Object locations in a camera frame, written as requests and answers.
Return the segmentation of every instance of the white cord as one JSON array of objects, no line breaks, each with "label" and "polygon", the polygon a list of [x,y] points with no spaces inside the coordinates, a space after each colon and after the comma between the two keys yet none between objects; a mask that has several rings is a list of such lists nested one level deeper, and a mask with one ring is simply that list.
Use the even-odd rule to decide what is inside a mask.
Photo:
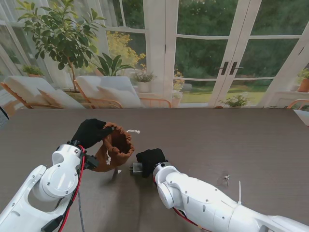
[{"label": "white cord", "polygon": [[241,183],[239,181],[239,200],[238,200],[238,204],[241,204]]},{"label": "white cord", "polygon": [[135,132],[135,133],[139,134],[140,130],[127,130],[127,132]]},{"label": "white cord", "polygon": [[107,165],[110,165],[111,164],[111,161],[112,161],[112,158],[109,156],[109,154],[108,154],[108,148],[107,148],[107,150],[106,150],[106,155],[107,155],[107,160],[106,160],[106,164]]}]

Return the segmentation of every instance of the potted plant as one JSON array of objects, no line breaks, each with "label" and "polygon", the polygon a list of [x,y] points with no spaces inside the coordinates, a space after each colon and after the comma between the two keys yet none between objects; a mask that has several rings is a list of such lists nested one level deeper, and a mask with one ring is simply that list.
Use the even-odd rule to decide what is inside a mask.
[{"label": "potted plant", "polygon": [[244,92],[220,102],[233,108],[241,108],[249,103],[249,99],[247,98],[247,92]]},{"label": "potted plant", "polygon": [[173,90],[172,92],[172,108],[178,108],[180,101],[183,98],[183,93]]},{"label": "potted plant", "polygon": [[27,11],[18,21],[26,19],[23,26],[24,31],[32,32],[32,39],[35,42],[37,54],[44,59],[48,54],[54,61],[58,62],[58,68],[62,70],[68,65],[72,70],[74,90],[77,91],[74,80],[75,72],[73,66],[77,68],[87,67],[96,47],[92,44],[96,37],[95,31],[98,31],[98,25],[105,27],[99,21],[104,20],[98,13],[91,8],[91,14],[88,13],[88,19],[78,15],[72,10],[73,0],[61,0],[61,6],[54,3],[53,8],[41,6],[40,8],[48,14],[38,14],[38,7],[34,3],[17,0],[21,7],[18,10]]},{"label": "potted plant", "polygon": [[98,56],[101,66],[93,63],[97,66],[97,69],[104,76],[117,76],[117,73],[123,69],[133,69],[131,65],[122,64],[121,55],[112,59],[109,55],[102,52],[103,57]]},{"label": "potted plant", "polygon": [[149,93],[151,91],[150,82],[155,78],[153,73],[136,73],[133,78],[135,81],[137,81],[137,87],[140,93]]},{"label": "potted plant", "polygon": [[23,72],[27,73],[29,77],[42,77],[44,75],[41,69],[34,65],[24,65]]},{"label": "potted plant", "polygon": [[181,92],[184,85],[184,80],[174,80],[173,81],[173,92],[172,92],[172,107],[177,108],[180,101],[183,98],[183,93]]},{"label": "potted plant", "polygon": [[298,81],[301,82],[298,92],[309,92],[309,69],[302,70],[298,75]]}]

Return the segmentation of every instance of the drawstring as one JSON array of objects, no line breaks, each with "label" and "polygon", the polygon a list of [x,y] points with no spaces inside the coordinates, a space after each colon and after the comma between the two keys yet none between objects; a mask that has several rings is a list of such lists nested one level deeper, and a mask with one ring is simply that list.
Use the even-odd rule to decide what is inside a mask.
[{"label": "drawstring", "polygon": [[140,131],[139,131],[139,130],[127,130],[126,132],[127,132],[127,133],[128,133],[128,132],[135,132],[135,133],[137,133],[137,134],[139,134],[139,133],[140,133]]},{"label": "drawstring", "polygon": [[111,161],[112,161],[112,158],[109,156],[109,154],[108,154],[108,148],[107,148],[107,150],[106,150],[106,155],[107,155],[107,160],[106,160],[106,164],[107,165],[110,165],[111,164]]},{"label": "drawstring", "polygon": [[[137,133],[137,134],[140,133],[139,130],[127,130],[126,132],[127,132],[127,133],[128,133],[128,132],[135,132],[135,133]],[[107,165],[110,165],[110,164],[111,164],[111,161],[112,161],[112,158],[111,158],[110,155],[108,154],[108,149],[106,150],[106,155],[107,155],[106,164],[107,164]]]}]

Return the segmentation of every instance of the chair cushion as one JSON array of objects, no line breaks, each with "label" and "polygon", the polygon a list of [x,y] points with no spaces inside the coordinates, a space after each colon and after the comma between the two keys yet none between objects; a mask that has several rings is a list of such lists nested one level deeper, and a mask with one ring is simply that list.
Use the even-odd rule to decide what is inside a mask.
[{"label": "chair cushion", "polygon": [[114,100],[121,104],[123,108],[142,107],[140,99],[130,91],[117,90],[115,88],[98,86],[98,90],[104,95],[104,99]]},{"label": "chair cushion", "polygon": [[[103,88],[113,88],[120,91],[128,91],[139,99],[130,79],[127,76],[79,76],[76,78],[84,94],[89,98],[106,99],[104,91],[99,91],[98,86]],[[92,103],[102,103],[100,101],[90,100]]]},{"label": "chair cushion", "polygon": [[55,91],[47,81],[40,77],[8,76],[4,83],[27,103],[48,104],[48,101],[38,91],[37,86],[40,86],[42,90]]},{"label": "chair cushion", "polygon": [[294,110],[295,113],[299,116],[299,118],[309,127],[309,112],[303,110]]},{"label": "chair cushion", "polygon": [[42,96],[54,106],[59,106],[66,109],[84,109],[84,107],[61,89],[52,92],[45,92],[38,89]]}]

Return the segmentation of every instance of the door handle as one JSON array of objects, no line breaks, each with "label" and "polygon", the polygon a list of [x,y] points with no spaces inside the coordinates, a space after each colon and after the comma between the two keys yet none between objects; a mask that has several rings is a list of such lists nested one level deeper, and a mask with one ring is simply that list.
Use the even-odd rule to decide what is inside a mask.
[{"label": "door handle", "polygon": [[214,68],[214,69],[222,69],[222,72],[221,72],[221,75],[224,75],[225,72],[226,72],[226,69],[227,69],[227,65],[228,65],[228,62],[224,62],[224,65],[223,67],[220,67],[220,68]]},{"label": "door handle", "polygon": [[243,67],[236,68],[236,65],[237,65],[237,62],[234,62],[233,65],[232,65],[231,71],[230,71],[230,75],[234,74],[235,69],[243,69]]}]

